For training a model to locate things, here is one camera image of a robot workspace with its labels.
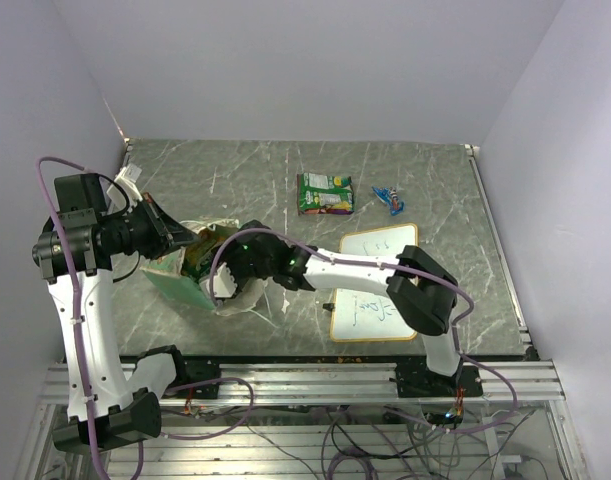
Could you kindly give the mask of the green yellow chips bag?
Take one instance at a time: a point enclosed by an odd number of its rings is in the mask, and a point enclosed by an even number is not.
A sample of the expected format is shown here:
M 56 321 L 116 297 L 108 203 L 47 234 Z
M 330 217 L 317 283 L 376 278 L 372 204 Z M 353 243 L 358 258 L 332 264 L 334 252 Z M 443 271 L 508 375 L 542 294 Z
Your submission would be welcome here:
M 181 274 L 199 285 L 209 275 L 213 258 L 228 235 L 216 227 L 201 228 L 196 234 L 198 241 L 184 250 Z

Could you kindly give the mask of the green white paper bag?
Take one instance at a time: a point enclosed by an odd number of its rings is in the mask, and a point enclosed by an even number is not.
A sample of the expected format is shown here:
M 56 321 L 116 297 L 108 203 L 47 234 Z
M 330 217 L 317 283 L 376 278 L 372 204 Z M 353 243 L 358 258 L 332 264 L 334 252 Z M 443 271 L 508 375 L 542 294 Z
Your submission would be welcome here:
M 238 219 L 226 218 L 182 220 L 180 223 L 195 233 L 201 228 L 216 227 L 221 232 L 226 233 L 228 237 L 240 227 Z M 167 300 L 198 307 L 221 317 L 230 317 L 253 311 L 258 301 L 265 295 L 267 281 L 251 280 L 234 299 L 222 301 L 218 306 L 215 306 L 204 295 L 199 285 L 181 274 L 184 250 L 185 248 L 156 260 L 151 260 L 141 267 L 141 271 L 146 278 Z

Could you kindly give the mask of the green snack packet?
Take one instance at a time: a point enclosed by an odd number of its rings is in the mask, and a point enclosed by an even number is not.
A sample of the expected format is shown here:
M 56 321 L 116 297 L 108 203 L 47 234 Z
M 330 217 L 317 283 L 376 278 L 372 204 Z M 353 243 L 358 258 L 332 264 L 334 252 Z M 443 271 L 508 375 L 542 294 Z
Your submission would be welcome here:
M 296 183 L 299 215 L 354 213 L 355 194 L 350 176 L 300 173 Z

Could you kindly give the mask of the blue M&M's packet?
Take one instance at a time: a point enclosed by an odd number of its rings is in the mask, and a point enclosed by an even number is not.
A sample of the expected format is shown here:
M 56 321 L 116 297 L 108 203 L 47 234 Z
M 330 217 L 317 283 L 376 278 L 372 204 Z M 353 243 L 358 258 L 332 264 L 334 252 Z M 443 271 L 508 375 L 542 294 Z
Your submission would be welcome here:
M 392 216 L 396 216 L 404 211 L 405 203 L 399 198 L 395 188 L 373 186 L 372 191 L 387 206 Z

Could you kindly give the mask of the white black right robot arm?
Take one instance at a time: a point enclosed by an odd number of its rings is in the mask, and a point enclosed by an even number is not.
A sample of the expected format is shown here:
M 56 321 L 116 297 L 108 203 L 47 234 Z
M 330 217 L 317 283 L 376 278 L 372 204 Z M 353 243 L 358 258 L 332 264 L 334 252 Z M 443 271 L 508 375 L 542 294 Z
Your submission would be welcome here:
M 461 383 L 461 356 L 451 316 L 458 281 L 422 248 L 360 256 L 306 245 L 252 221 L 214 253 L 205 290 L 217 304 L 234 299 L 252 280 L 271 279 L 290 291 L 343 289 L 384 297 L 423 341 L 427 387 L 450 394 Z

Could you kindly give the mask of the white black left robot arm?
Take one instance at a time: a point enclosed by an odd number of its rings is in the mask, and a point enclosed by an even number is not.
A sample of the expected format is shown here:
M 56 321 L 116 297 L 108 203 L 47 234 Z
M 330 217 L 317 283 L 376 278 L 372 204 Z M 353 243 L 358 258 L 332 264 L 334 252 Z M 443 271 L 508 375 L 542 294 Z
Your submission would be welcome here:
M 109 213 L 102 179 L 96 173 L 55 179 L 59 209 L 32 251 L 57 309 L 68 366 L 67 421 L 54 430 L 53 442 L 76 454 L 158 437 L 161 397 L 177 397 L 189 383 L 174 345 L 141 354 L 132 375 L 125 375 L 112 319 L 112 259 L 138 254 L 156 260 L 198 237 L 149 194 Z

